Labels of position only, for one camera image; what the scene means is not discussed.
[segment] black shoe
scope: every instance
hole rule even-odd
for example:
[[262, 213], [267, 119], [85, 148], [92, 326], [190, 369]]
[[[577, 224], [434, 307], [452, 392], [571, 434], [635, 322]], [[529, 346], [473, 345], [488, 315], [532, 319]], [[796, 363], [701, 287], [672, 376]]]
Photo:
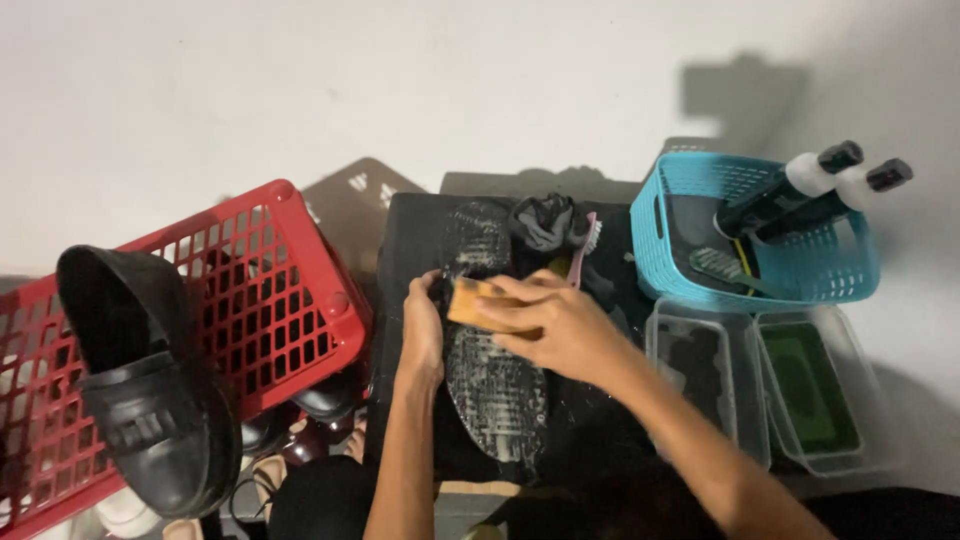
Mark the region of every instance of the black shoe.
[[74, 246], [57, 289], [83, 351], [79, 382], [117, 471], [164, 518], [199, 518], [229, 496], [240, 423], [196, 348], [186, 288], [163, 258]]
[[[510, 273], [508, 217], [497, 203], [470, 203], [449, 215], [441, 253], [448, 286], [459, 277]], [[543, 371], [494, 345], [489, 331], [455, 323], [445, 330], [446, 387], [470, 438], [486, 455], [520, 462], [535, 477], [546, 438]]]

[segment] hand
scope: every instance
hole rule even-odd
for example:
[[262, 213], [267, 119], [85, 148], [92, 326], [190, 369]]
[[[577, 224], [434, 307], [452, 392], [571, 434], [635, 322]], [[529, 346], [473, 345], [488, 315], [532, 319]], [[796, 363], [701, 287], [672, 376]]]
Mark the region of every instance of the hand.
[[539, 367], [604, 387], [618, 377], [618, 368], [642, 358], [588, 294], [549, 270], [540, 270], [523, 282], [506, 276], [489, 282], [530, 306], [500, 307], [480, 299], [478, 310], [514, 327], [543, 328], [538, 339], [498, 333], [493, 342]]
[[410, 282], [410, 292], [403, 301], [403, 350], [396, 368], [396, 381], [425, 380], [434, 390], [444, 379], [444, 333], [427, 290], [439, 278], [440, 270], [432, 270]]

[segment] foot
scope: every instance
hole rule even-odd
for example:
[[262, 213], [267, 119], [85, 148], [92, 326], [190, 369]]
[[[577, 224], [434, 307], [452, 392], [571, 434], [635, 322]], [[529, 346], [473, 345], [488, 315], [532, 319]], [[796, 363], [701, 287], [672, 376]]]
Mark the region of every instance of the foot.
[[357, 463], [363, 465], [363, 445], [365, 442], [367, 442], [367, 419], [360, 418], [353, 428], [353, 433], [350, 434], [344, 455], [349, 455], [356, 459]]

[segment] bottle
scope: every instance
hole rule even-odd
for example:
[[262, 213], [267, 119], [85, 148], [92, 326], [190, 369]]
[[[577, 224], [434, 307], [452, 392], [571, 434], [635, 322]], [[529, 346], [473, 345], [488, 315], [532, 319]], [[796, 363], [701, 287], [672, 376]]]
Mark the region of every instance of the bottle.
[[781, 243], [844, 217], [852, 211], [863, 211], [877, 193], [889, 191], [913, 178], [913, 169], [899, 158], [885, 161], [867, 170], [851, 167], [837, 175], [837, 187], [817, 197], [796, 211], [783, 216], [752, 235], [761, 243]]
[[772, 182], [728, 202], [713, 215], [713, 227], [728, 239], [746, 236], [836, 187], [836, 173], [863, 162], [860, 145], [845, 140], [819, 155], [788, 161]]

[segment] brush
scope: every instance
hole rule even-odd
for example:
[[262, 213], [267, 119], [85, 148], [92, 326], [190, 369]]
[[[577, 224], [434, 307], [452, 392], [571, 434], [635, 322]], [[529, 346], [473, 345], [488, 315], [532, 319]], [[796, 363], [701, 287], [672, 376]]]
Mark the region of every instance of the brush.
[[584, 242], [584, 247], [573, 254], [570, 271], [566, 274], [566, 283], [574, 288], [580, 288], [580, 269], [584, 265], [584, 257], [597, 249], [597, 242], [600, 241], [600, 229], [603, 227], [603, 222], [597, 219], [597, 212], [587, 214], [587, 220], [590, 222], [587, 241]]
[[747, 285], [774, 300], [790, 300], [795, 296], [770, 282], [748, 276], [739, 260], [713, 248], [700, 248], [691, 253], [690, 267], [721, 282]]

